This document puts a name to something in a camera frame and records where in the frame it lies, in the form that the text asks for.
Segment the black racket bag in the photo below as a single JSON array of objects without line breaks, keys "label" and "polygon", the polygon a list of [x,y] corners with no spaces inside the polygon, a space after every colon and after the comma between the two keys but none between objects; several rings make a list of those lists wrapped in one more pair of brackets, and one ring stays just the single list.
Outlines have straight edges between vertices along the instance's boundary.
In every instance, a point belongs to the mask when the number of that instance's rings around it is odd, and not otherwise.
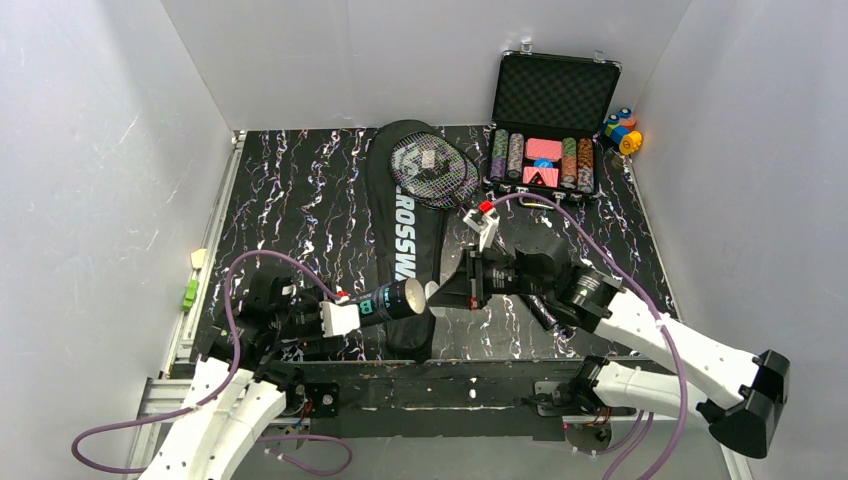
[{"label": "black racket bag", "polygon": [[436,134],[419,120],[400,120],[376,131],[364,161],[364,181],[375,242],[378,280],[382,284],[411,283],[420,313],[385,325],[386,347],[397,359],[424,363],[432,358],[436,316],[427,295],[440,280],[447,213],[428,208],[396,183],[392,152],[411,134]]}]

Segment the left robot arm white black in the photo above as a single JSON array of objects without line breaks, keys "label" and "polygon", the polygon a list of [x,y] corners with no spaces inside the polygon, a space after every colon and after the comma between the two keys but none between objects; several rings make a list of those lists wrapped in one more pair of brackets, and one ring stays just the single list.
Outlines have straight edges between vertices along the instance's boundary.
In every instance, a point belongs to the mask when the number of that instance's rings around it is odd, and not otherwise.
[{"label": "left robot arm white black", "polygon": [[211,357],[199,361],[183,401],[189,412],[171,424],[139,477],[232,478],[267,427],[284,413],[290,395],[299,408],[305,407],[305,395],[297,393],[302,383],[298,368],[259,376],[254,369],[235,369]]}]

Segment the black shuttlecock tube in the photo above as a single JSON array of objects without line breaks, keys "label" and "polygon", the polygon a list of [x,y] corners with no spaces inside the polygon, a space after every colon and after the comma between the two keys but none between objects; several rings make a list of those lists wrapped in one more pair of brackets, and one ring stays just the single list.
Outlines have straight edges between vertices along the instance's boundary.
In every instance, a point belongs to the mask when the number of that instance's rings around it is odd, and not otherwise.
[{"label": "black shuttlecock tube", "polygon": [[380,286],[352,299],[361,327],[370,327],[421,315],[427,308],[424,287],[415,278]]}]

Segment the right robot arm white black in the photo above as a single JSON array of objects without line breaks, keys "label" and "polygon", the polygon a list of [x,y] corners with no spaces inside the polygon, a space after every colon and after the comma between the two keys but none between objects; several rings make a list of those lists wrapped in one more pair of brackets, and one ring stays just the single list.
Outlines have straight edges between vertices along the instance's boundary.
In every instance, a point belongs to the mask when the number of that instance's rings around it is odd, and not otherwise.
[{"label": "right robot arm white black", "polygon": [[749,458],[768,455],[789,398],[790,360],[727,346],[662,314],[621,281],[574,258],[568,242],[537,233],[511,252],[463,248],[453,274],[425,287],[437,308],[479,310],[494,295],[537,298],[563,328],[634,348],[665,368],[639,371],[592,357],[568,383],[585,406],[628,407],[693,420],[725,447]]}]

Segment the white tube lid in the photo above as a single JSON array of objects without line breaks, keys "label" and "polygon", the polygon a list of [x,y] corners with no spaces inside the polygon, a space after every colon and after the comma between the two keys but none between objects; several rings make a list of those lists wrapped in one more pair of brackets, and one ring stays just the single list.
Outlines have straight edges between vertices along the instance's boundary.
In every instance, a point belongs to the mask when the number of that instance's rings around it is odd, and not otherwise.
[{"label": "white tube lid", "polygon": [[424,286],[424,291],[427,299],[430,299],[439,290],[440,285],[436,281],[429,281]]}]

